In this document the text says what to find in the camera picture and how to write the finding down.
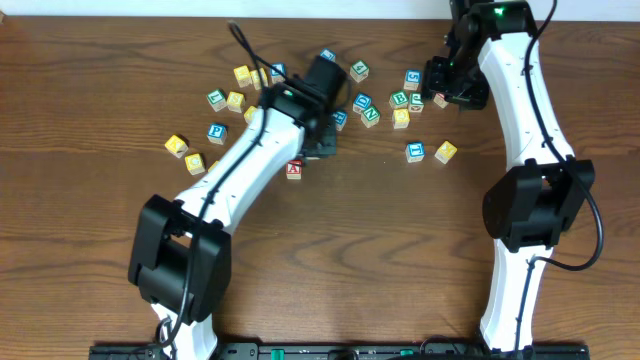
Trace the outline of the red A block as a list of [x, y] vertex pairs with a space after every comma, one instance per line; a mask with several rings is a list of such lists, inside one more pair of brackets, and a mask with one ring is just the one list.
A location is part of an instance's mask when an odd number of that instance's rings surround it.
[[289, 180], [300, 180], [302, 178], [303, 163], [301, 160], [292, 160], [286, 164], [286, 177]]

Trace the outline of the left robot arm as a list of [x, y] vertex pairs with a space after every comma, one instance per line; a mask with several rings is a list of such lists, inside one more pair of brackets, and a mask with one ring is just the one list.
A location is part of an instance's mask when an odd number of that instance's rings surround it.
[[231, 240], [276, 173], [335, 151], [332, 117], [347, 73], [316, 56], [304, 77], [265, 89], [253, 119], [216, 167], [173, 200], [152, 196], [135, 232], [128, 280], [160, 320], [149, 349], [164, 359], [208, 359], [212, 315], [231, 280]]

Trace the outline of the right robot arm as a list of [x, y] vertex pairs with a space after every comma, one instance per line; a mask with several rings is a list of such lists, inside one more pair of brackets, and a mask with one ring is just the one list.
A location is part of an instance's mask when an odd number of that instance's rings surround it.
[[[468, 358], [550, 359], [582, 354], [572, 346], [535, 346], [532, 320], [546, 266], [583, 271], [600, 257], [604, 226], [590, 192], [594, 165], [579, 160], [554, 114], [539, 63], [539, 38], [526, 1], [453, 1], [450, 52], [424, 69], [421, 96], [464, 110], [494, 101], [506, 147], [506, 173], [484, 195], [484, 226], [494, 245], [488, 303]], [[592, 211], [596, 247], [582, 264], [553, 259], [582, 205]]]

